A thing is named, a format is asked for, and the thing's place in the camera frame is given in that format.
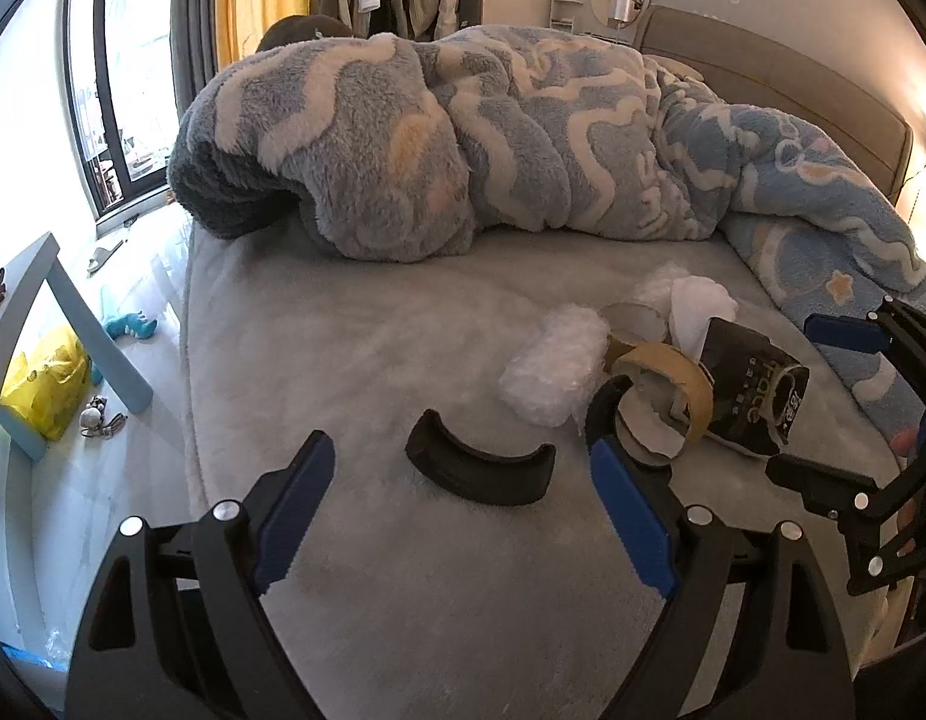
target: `silver screw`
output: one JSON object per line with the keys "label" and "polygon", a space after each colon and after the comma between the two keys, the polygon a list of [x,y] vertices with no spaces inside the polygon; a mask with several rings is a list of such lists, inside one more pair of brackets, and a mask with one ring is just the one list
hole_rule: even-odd
{"label": "silver screw", "polygon": [[135,536],[143,530],[143,520],[140,517],[127,517],[119,523],[119,531],[124,536]]}
{"label": "silver screw", "polygon": [[709,525],[712,522],[712,512],[705,506],[690,506],[687,509],[687,519],[693,525]]}
{"label": "silver screw", "polygon": [[220,501],[214,507],[214,519],[220,522],[229,522],[239,517],[239,503],[236,501]]}
{"label": "silver screw", "polygon": [[795,522],[783,522],[780,526],[780,535],[787,541],[800,541],[802,528]]}

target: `white tiled floor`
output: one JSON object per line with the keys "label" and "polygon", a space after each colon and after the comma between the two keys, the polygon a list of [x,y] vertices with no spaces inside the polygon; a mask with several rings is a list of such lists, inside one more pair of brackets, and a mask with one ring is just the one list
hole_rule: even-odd
{"label": "white tiled floor", "polygon": [[[97,244],[110,247],[124,234]],[[33,469],[33,559],[47,633],[59,632],[52,653],[57,658],[68,657],[97,566],[119,522],[130,514],[151,525],[191,518],[179,353],[188,240],[190,219],[169,205],[140,218],[103,269],[77,281],[97,316],[143,311],[160,325],[149,341],[118,341],[153,386],[150,408],[131,415],[111,440],[84,439],[74,420]],[[34,322],[46,326],[51,319],[35,317]],[[100,394],[109,398],[108,416],[125,413],[105,383]]]}

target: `upholstered headboard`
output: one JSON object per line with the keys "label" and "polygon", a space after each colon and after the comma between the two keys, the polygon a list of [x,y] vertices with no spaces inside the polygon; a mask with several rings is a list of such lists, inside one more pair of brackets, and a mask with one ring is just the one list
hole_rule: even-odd
{"label": "upholstered headboard", "polygon": [[727,103],[777,108],[816,124],[896,204],[913,131],[840,74],[745,29],[667,7],[647,9],[633,47],[697,69]]}

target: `black window frame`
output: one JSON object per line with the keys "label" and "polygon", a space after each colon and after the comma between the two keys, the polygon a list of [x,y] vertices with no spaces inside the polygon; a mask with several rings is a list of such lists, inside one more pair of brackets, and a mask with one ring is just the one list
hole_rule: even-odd
{"label": "black window frame", "polygon": [[113,89],[110,86],[110,67],[107,64],[106,52],[106,0],[92,0],[92,45],[94,45],[94,67],[97,76],[97,100],[100,101],[100,114],[103,119],[103,135],[106,140],[107,151],[113,160],[116,181],[119,183],[122,199],[109,206],[104,200],[100,182],[103,176],[98,174],[87,160],[80,144],[82,136],[79,127],[79,114],[76,111],[76,97],[73,93],[73,70],[71,69],[71,0],[63,0],[61,11],[62,43],[63,43],[63,77],[66,87],[67,108],[70,111],[70,124],[73,137],[76,138],[77,157],[83,169],[87,186],[90,188],[90,198],[95,207],[97,220],[105,215],[111,215],[124,210],[131,203],[143,199],[167,188],[167,168],[160,167],[137,179],[130,178],[130,170],[126,164],[124,149],[122,148],[119,124],[116,122],[116,111],[113,106]]}

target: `window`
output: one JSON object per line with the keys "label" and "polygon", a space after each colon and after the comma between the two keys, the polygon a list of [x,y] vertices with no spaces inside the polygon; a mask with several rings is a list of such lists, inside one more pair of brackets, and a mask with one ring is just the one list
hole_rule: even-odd
{"label": "window", "polygon": [[170,0],[66,0],[64,75],[97,215],[159,190],[177,132]]}

